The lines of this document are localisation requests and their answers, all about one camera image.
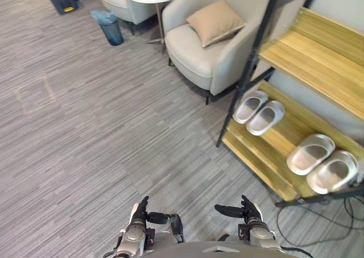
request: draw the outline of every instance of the shoe rack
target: shoe rack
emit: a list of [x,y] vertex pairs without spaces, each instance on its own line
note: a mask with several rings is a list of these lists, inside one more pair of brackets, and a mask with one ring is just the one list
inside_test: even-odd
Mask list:
[[[287,166],[289,154],[315,133],[330,137],[338,149],[350,152],[358,161],[364,159],[363,147],[353,139],[265,81],[275,69],[282,70],[364,121],[363,34],[315,14],[308,9],[312,0],[306,0],[289,30],[262,45],[274,11],[289,1],[292,0],[269,1],[216,146],[224,143],[254,171],[280,197],[276,206],[363,194],[363,183],[317,194],[305,176],[294,174]],[[249,76],[259,59],[271,68],[251,80]],[[244,125],[232,119],[238,100],[256,84],[270,100],[281,102],[286,110],[284,118],[261,136],[253,136]]]

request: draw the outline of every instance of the blue trash bin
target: blue trash bin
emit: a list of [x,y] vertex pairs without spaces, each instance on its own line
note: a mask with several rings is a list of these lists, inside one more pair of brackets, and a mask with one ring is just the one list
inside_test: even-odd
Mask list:
[[110,45],[117,46],[124,42],[117,19],[112,24],[100,24],[100,27]]
[[100,10],[91,11],[91,16],[100,25],[110,45],[116,46],[124,42],[121,35],[118,17],[109,12]]

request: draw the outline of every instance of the chair armrest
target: chair armrest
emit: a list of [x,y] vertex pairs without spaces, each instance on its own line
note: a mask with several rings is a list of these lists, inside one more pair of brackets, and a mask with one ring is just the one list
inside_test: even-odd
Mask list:
[[187,17],[215,1],[218,0],[173,0],[162,13],[164,33],[186,24]]
[[217,58],[213,68],[211,94],[222,92],[240,79],[258,32],[261,15],[251,18],[252,20],[235,35]]

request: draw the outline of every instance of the white slipper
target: white slipper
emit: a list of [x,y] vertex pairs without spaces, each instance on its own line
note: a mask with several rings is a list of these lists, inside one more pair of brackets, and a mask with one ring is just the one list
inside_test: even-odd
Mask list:
[[247,123],[246,129],[255,136],[264,134],[284,116],[284,106],[278,101],[266,103]]
[[318,194],[339,189],[358,173],[358,162],[346,151],[336,151],[306,176],[308,185]]
[[287,158],[292,172],[305,176],[335,150],[335,143],[323,134],[305,138]]
[[246,123],[267,101],[268,95],[263,91],[256,90],[247,94],[235,110],[233,119],[241,124]]

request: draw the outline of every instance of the table leg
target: table leg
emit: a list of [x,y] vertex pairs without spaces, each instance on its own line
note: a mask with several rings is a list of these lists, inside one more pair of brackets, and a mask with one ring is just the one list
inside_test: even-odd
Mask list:
[[155,4],[155,8],[156,8],[157,17],[158,17],[160,38],[150,40],[150,41],[148,41],[146,43],[148,43],[148,44],[149,43],[160,43],[160,44],[162,44],[162,53],[161,53],[161,55],[163,55],[165,45],[164,45],[164,32],[163,32],[163,25],[162,25],[162,13],[161,13],[161,10],[160,10],[159,3]]

